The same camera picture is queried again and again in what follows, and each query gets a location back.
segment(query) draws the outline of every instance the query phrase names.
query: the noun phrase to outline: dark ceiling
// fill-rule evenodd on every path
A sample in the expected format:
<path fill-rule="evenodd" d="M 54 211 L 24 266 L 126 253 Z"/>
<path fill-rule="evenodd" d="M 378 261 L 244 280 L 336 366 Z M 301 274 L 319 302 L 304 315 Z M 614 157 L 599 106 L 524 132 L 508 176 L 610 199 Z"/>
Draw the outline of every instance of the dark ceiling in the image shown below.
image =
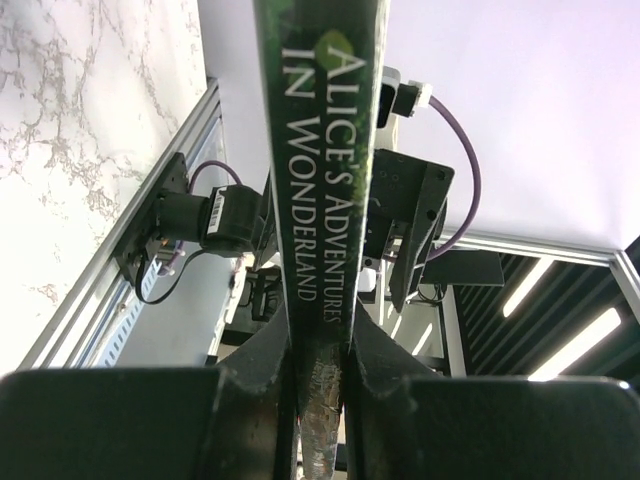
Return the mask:
<path fill-rule="evenodd" d="M 640 239 L 627 250 L 640 267 Z M 536 259 L 501 255 L 505 286 L 455 289 L 467 373 L 532 373 L 600 313 L 622 325 L 564 373 L 604 375 L 640 387 L 640 324 L 608 268 L 554 263 L 508 318 L 502 307 Z"/>

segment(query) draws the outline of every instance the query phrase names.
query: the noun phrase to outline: book spine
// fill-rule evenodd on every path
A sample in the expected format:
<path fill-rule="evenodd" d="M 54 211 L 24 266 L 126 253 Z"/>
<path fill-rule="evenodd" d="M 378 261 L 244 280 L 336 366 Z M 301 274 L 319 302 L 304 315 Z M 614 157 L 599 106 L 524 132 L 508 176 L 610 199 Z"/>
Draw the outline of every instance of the book spine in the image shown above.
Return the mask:
<path fill-rule="evenodd" d="M 307 478 L 330 478 L 353 329 L 387 2 L 255 0 Z"/>

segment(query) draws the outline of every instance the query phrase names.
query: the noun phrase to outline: marble tabletop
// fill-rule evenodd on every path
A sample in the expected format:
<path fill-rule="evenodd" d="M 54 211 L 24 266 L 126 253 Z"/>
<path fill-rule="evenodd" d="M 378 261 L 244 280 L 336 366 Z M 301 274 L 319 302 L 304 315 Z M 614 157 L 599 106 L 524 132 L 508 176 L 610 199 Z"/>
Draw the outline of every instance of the marble tabletop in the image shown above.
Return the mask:
<path fill-rule="evenodd" d="M 205 88 L 197 0 L 0 0 L 0 375 Z"/>

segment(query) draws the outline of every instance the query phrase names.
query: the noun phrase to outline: barcode label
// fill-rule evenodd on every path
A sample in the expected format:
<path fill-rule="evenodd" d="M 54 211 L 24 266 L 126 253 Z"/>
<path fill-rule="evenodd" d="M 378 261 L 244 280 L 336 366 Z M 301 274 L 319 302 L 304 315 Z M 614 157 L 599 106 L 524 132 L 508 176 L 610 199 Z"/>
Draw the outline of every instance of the barcode label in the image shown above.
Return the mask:
<path fill-rule="evenodd" d="M 216 191 L 216 198 L 213 201 L 211 218 L 209 219 L 209 228 L 207 229 L 208 235 L 216 233 L 218 231 L 218 227 L 220 226 L 220 218 L 222 218 L 222 207 L 224 206 L 224 195 L 222 195 L 222 193 L 226 189 L 227 187 L 222 187 Z"/>

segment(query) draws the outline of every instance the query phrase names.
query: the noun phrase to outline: white backdrop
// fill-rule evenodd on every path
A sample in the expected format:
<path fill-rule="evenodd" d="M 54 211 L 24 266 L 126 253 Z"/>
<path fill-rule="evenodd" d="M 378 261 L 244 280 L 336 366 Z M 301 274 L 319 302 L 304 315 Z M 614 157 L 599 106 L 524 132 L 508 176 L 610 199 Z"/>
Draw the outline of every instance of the white backdrop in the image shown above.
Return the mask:
<path fill-rule="evenodd" d="M 268 143 L 252 0 L 199 4 L 228 159 L 261 190 Z M 385 64 L 433 84 L 480 158 L 474 231 L 606 248 L 640 235 L 639 20 L 636 0 L 392 1 Z M 471 176 L 453 133 L 419 111 L 402 121 L 399 150 L 456 169 L 447 223 L 458 225 Z"/>

